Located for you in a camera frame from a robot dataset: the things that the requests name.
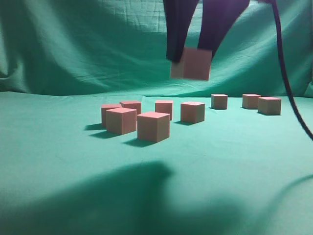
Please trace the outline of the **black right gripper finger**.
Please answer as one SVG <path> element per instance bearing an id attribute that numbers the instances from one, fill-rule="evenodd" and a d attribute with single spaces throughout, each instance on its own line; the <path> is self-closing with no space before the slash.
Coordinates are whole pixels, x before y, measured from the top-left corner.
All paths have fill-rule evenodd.
<path id="1" fill-rule="evenodd" d="M 197 60 L 212 60 L 224 37 L 248 7 L 248 0 L 204 0 Z"/>

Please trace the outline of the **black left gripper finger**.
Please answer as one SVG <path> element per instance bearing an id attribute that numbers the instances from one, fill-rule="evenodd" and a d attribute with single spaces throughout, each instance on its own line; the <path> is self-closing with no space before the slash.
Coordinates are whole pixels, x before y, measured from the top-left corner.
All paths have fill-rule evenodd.
<path id="1" fill-rule="evenodd" d="M 181 60 L 187 32 L 197 4 L 197 0 L 163 1 L 167 33 L 166 59 L 173 63 Z"/>

